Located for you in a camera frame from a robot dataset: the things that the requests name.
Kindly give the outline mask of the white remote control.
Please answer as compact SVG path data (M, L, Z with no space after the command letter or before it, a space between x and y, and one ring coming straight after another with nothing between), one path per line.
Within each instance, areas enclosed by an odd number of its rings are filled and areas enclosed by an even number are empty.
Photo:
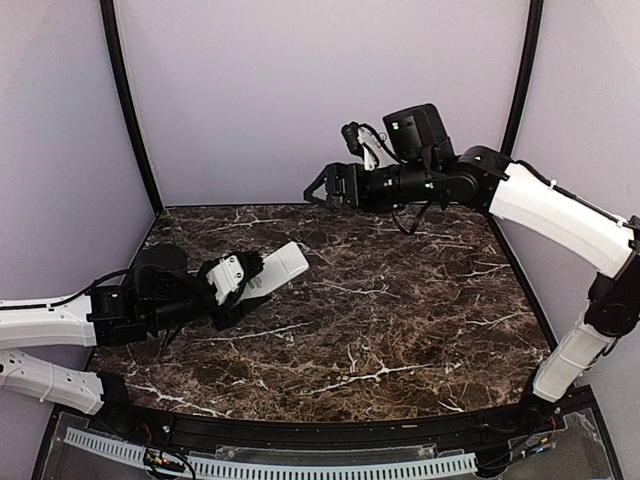
M263 259L263 270L246 285L241 301L266 297L307 271L309 263L296 242Z

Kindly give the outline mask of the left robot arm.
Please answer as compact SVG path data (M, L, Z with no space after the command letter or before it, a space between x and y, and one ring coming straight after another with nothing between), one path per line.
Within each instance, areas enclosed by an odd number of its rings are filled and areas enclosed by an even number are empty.
M117 347L151 337L167 348L191 322L235 327L308 268L288 244L267 256L234 251L195 273L174 244L141 251L133 265L106 274L66 298L1 304L1 384L9 390L101 416L120 436L141 427L122 377L72 370L26 354L29 347Z

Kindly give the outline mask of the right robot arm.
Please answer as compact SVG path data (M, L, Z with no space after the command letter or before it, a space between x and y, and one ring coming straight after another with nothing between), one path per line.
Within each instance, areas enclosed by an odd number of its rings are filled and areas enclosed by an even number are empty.
M331 163L304 190L329 210L395 214L412 203L462 205L513 222L586 260L596 270L588 306L533 376L510 413L521 434L534 432L549 405L639 322L639 220L624 219L545 178L531 164L475 146L458 155L431 103L384 116L386 133L351 122L341 129L356 163Z

